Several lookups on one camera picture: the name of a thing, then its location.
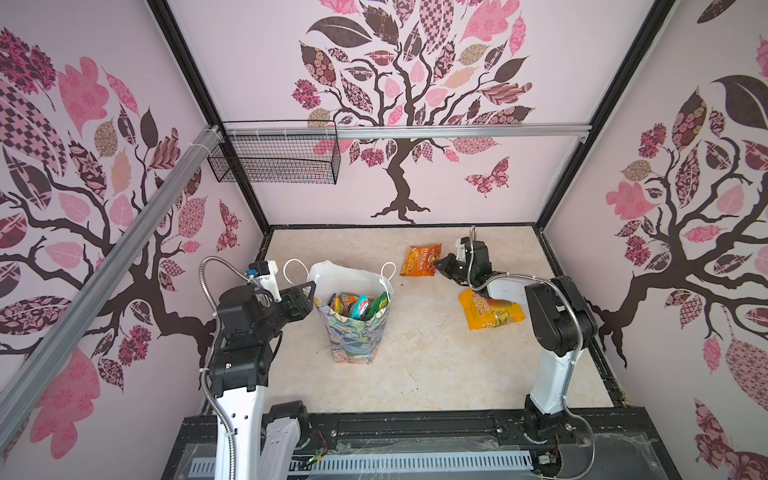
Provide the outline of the yellow mango snack bag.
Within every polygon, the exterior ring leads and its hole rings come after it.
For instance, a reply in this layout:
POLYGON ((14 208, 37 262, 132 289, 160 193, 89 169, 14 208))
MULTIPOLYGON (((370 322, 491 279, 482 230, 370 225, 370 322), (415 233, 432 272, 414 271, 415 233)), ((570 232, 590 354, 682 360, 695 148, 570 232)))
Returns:
POLYGON ((458 296, 470 331, 498 328, 526 319, 520 305, 504 300, 488 300, 472 290, 458 296))

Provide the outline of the patterned paper gift bag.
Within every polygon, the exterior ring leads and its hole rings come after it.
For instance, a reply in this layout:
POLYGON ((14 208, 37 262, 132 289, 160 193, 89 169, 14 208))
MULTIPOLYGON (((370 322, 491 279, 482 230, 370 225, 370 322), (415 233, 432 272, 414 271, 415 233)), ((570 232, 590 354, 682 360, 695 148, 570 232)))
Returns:
POLYGON ((327 330, 334 361, 348 364, 370 364, 374 361, 391 312, 395 291, 391 280, 396 273, 393 262, 384 263, 379 271, 353 269, 331 261, 313 264, 305 269, 306 280, 316 283, 314 305, 327 330), (333 294, 365 295, 369 305, 383 292, 390 303, 375 318, 354 320, 334 313, 328 307, 333 294))

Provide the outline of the green white snack bag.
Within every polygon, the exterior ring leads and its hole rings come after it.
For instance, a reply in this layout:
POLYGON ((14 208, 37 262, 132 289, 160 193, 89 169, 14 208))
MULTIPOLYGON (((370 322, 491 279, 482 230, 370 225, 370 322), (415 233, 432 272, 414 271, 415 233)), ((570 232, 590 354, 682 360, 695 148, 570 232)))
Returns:
POLYGON ((390 303, 390 295, 387 291, 378 296, 370 305, 366 312, 365 320, 370 321, 375 318, 390 303))

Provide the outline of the orange white snack packet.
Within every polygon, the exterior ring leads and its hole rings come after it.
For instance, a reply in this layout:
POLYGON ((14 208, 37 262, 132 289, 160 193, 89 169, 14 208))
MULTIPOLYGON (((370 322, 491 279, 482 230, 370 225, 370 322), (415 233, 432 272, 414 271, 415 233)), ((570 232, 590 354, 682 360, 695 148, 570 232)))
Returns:
POLYGON ((348 317, 349 307, 357 301, 359 296, 355 294, 350 294, 350 293, 338 293, 337 295, 339 299, 343 302, 343 312, 337 313, 337 314, 344 317, 348 317))

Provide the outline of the teal snack packet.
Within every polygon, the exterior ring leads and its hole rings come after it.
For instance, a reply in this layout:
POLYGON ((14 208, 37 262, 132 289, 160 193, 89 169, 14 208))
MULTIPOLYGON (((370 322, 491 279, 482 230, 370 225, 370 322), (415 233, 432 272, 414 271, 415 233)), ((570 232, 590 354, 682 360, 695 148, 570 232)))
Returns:
POLYGON ((353 303, 348 310, 348 317, 354 320, 361 320, 366 313, 369 306, 369 298, 365 295, 360 295, 355 303, 353 303))

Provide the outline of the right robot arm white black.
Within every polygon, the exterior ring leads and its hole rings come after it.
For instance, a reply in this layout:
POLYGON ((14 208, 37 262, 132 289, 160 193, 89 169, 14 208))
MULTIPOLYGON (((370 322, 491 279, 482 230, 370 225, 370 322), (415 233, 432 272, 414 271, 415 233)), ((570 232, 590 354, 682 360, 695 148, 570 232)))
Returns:
POLYGON ((457 251, 433 262, 444 277, 486 300, 519 305, 530 320, 542 353, 536 379, 525 398, 523 430, 541 444, 575 415, 568 391, 582 351, 597 333, 597 324, 574 281, 568 276, 544 279, 496 271, 476 229, 457 241, 457 251))

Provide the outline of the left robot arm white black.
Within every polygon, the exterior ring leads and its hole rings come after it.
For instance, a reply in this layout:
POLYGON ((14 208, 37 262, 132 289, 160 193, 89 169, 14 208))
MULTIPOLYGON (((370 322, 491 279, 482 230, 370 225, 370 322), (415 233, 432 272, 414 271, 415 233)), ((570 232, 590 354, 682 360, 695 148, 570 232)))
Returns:
POLYGON ((217 419, 217 479, 285 479, 296 448, 309 441, 302 401, 268 407, 269 373, 286 325, 314 309, 316 285, 281 289, 273 261, 245 272, 218 256, 204 258, 198 275, 218 334, 200 371, 217 419))

